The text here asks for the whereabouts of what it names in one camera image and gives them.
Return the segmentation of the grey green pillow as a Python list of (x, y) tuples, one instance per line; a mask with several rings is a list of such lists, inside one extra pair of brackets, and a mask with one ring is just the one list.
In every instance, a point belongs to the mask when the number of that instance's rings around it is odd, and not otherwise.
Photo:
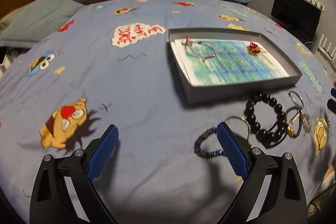
[(1, 34), (1, 46), (30, 49), (82, 7), (73, 0), (36, 0), (24, 7)]

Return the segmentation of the white wall hook rack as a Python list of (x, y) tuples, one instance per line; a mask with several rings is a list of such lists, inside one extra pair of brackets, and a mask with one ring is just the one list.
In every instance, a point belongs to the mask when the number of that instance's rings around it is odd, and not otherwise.
[(321, 2), (319, 2), (318, 0), (305, 0), (308, 3), (310, 3), (311, 5), (313, 5), (314, 7), (316, 7), (317, 9), (321, 10), (322, 12), (325, 11), (325, 5), (322, 4)]

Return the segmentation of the red bead gold brooch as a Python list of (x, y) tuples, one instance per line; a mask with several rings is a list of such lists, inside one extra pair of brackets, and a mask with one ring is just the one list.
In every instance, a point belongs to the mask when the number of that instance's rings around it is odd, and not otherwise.
[(251, 42), (248, 46), (247, 46), (247, 52), (250, 55), (254, 55), (257, 56), (260, 53), (267, 53), (267, 51), (262, 50), (258, 44)]

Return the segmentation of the pearl hair clip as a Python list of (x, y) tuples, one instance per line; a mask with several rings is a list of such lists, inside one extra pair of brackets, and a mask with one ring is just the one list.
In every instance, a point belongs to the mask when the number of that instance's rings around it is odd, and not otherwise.
[(293, 118), (289, 120), (289, 123), (294, 124), (294, 122), (299, 118), (300, 112), (298, 111)]

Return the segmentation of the small silver ring hoop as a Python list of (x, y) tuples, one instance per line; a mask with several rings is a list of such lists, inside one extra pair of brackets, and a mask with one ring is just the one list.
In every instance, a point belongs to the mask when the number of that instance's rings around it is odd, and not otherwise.
[(297, 92), (290, 90), (288, 92), (288, 96), (295, 106), (299, 107), (300, 109), (304, 108), (303, 99)]

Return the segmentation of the blue green printed paper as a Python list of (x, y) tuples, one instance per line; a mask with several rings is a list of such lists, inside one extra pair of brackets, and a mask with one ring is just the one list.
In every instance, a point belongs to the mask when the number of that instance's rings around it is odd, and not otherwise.
[(247, 52), (251, 42), (217, 39), (176, 39), (172, 46), (178, 64), (192, 86), (242, 84), (280, 79), (289, 74), (260, 43), (257, 56)]

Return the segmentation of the black monitor screen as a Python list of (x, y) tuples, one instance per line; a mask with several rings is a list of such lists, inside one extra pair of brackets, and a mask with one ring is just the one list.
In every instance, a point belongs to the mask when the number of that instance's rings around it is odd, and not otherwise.
[(301, 40), (312, 42), (321, 10), (305, 0), (274, 0), (271, 16)]

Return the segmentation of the white wifi router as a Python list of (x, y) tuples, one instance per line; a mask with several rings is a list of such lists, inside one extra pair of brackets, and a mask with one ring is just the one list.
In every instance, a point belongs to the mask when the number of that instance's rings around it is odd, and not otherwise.
[(335, 68), (335, 43), (328, 41), (328, 38), (322, 34), (318, 42), (318, 51), (327, 59), (329, 64)]

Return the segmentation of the grey cardboard box tray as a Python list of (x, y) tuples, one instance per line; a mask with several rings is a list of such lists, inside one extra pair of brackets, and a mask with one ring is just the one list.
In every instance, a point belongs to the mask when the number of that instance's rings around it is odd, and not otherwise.
[(278, 44), (258, 32), (173, 28), (169, 45), (189, 104), (288, 88), (302, 76)]

